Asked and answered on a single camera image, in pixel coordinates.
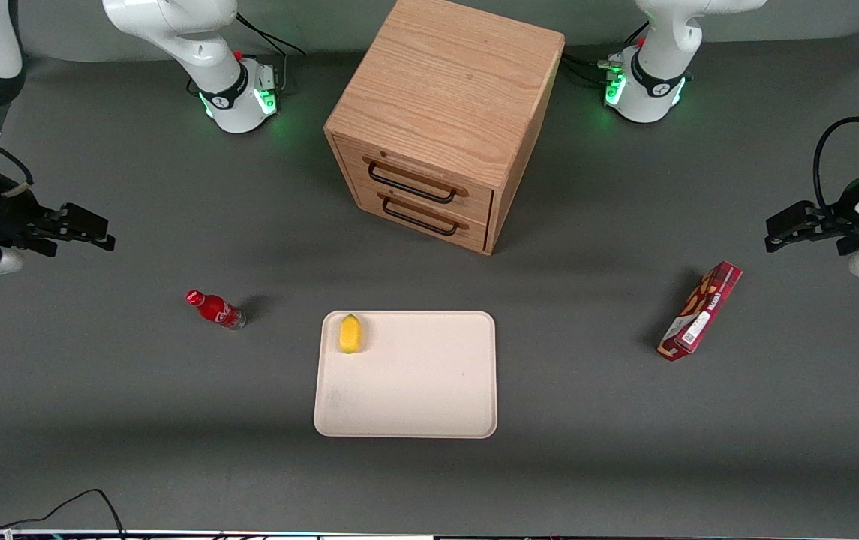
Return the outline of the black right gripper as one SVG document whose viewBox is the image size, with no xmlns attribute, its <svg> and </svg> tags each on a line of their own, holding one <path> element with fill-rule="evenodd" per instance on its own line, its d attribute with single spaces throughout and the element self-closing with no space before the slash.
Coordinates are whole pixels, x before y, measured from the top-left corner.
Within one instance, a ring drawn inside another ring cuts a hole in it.
<svg viewBox="0 0 859 540">
<path fill-rule="evenodd" d="M 115 237 L 96 237 L 83 230 L 107 230 L 108 221 L 76 204 L 64 204 L 59 209 L 60 229 L 49 219 L 52 209 L 39 205 L 35 195 L 24 191 L 14 197 L 0 195 L 0 247 L 35 251 L 54 257 L 56 242 L 83 242 L 103 251 L 115 250 Z"/>
</svg>

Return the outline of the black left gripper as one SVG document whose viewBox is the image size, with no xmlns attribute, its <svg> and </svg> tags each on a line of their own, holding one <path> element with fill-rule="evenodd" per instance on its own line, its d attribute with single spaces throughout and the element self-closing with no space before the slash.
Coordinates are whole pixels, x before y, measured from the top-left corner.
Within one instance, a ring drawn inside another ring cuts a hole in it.
<svg viewBox="0 0 859 540">
<path fill-rule="evenodd" d="M 859 214 L 855 209 L 859 203 L 859 177 L 843 189 L 833 204 L 827 204 L 824 198 L 818 171 L 813 172 L 813 187 L 820 213 L 818 225 L 811 225 L 811 221 L 816 219 L 813 202 L 799 201 L 787 206 L 767 219 L 766 252 L 776 252 L 799 242 L 822 242 L 834 237 L 840 256 L 852 255 L 859 250 Z"/>
</svg>

